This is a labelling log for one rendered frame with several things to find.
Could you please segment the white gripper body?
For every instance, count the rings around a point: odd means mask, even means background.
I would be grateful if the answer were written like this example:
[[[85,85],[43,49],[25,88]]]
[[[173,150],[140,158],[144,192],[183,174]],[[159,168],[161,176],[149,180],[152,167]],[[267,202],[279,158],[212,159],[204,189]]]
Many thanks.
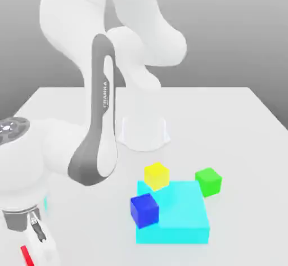
[[[26,219],[24,233],[34,266],[61,266],[59,252],[48,226],[33,211],[27,213]]]

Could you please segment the small red cube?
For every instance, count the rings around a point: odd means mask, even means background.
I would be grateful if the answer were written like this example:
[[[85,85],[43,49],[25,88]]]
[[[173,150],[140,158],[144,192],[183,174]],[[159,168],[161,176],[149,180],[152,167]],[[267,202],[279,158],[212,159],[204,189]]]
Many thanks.
[[[31,256],[30,256],[30,253],[29,253],[29,251],[28,251],[28,248],[27,248],[25,245],[22,245],[22,246],[20,247],[20,250],[21,250],[23,259],[24,259],[24,261],[25,261],[25,265],[26,265],[26,266],[35,266],[32,258],[31,258]]]

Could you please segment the small blue cube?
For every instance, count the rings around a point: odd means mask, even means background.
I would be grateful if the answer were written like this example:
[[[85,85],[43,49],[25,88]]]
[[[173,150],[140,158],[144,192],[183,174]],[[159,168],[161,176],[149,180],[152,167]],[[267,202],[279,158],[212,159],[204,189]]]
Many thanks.
[[[130,199],[130,214],[141,229],[159,222],[159,205],[150,193]]]

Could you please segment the small yellow cube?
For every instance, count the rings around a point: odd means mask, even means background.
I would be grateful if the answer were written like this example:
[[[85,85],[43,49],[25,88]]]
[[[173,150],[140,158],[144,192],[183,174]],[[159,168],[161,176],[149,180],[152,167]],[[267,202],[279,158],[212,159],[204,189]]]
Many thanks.
[[[157,191],[169,185],[169,170],[160,162],[144,168],[144,181],[153,190]]]

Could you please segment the small green cube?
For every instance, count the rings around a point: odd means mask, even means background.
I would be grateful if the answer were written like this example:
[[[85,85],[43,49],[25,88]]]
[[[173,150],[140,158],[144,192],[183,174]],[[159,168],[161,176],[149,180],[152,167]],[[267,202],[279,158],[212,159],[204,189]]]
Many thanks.
[[[206,168],[195,173],[204,198],[218,194],[221,191],[222,177],[213,169]]]

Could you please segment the large cyan box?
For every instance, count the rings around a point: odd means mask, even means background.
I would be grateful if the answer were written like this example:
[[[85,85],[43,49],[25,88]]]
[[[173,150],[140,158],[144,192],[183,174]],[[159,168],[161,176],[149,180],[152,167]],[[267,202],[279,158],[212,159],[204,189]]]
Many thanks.
[[[136,229],[137,244],[207,244],[210,224],[198,181],[170,181],[153,191],[137,182],[137,195],[151,194],[159,206],[159,222]]]

